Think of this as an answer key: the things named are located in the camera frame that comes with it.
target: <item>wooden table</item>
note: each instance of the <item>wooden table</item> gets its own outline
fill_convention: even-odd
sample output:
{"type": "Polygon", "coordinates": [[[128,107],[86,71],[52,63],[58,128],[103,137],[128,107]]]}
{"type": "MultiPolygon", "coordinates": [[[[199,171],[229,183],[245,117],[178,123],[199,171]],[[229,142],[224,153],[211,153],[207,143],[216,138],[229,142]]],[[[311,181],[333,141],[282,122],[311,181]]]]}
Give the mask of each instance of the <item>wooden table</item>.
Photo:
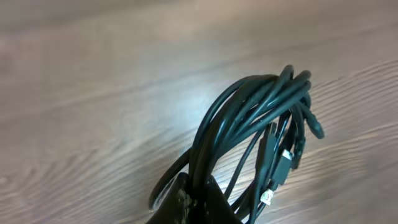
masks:
{"type": "MultiPolygon", "coordinates": [[[[326,138],[308,135],[257,223],[396,223],[397,1],[15,2],[0,3],[0,223],[144,223],[218,94],[287,63],[312,71],[326,138]]],[[[222,188],[243,149],[219,161],[222,188]]]]}

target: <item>black cable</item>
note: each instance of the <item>black cable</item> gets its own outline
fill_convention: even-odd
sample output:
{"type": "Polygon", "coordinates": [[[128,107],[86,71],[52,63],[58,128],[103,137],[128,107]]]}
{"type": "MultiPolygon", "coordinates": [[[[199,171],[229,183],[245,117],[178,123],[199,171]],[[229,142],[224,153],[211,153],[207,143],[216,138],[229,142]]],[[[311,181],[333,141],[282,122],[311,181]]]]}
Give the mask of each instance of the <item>black cable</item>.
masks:
{"type": "Polygon", "coordinates": [[[249,214],[248,223],[253,224],[266,206],[260,202],[260,196],[266,190],[276,190],[283,184],[290,167],[298,167],[305,144],[304,121],[317,138],[323,137],[322,127],[310,111],[308,79],[311,73],[304,71],[295,78],[293,74],[293,66],[288,65],[280,76],[246,77],[222,92],[203,118],[192,147],[174,162],[153,189],[150,207],[187,164],[189,193],[193,198],[200,198],[217,160],[255,133],[226,188],[224,196],[229,198],[248,155],[264,133],[257,152],[255,178],[231,205],[239,218],[249,214]],[[277,117],[276,125],[272,121],[277,117]],[[286,160],[282,154],[290,152],[293,146],[292,159],[286,160]]]}

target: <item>wood grain surface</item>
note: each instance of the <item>wood grain surface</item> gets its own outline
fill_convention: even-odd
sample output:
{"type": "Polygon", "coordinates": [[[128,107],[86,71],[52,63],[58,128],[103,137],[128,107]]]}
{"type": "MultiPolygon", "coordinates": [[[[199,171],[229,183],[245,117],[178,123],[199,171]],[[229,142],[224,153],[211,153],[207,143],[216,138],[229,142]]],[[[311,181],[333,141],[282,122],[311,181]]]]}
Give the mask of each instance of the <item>wood grain surface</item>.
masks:
{"type": "Polygon", "coordinates": [[[326,138],[257,223],[396,223],[397,1],[24,2],[0,3],[0,223],[145,223],[218,94],[288,63],[326,138]]]}

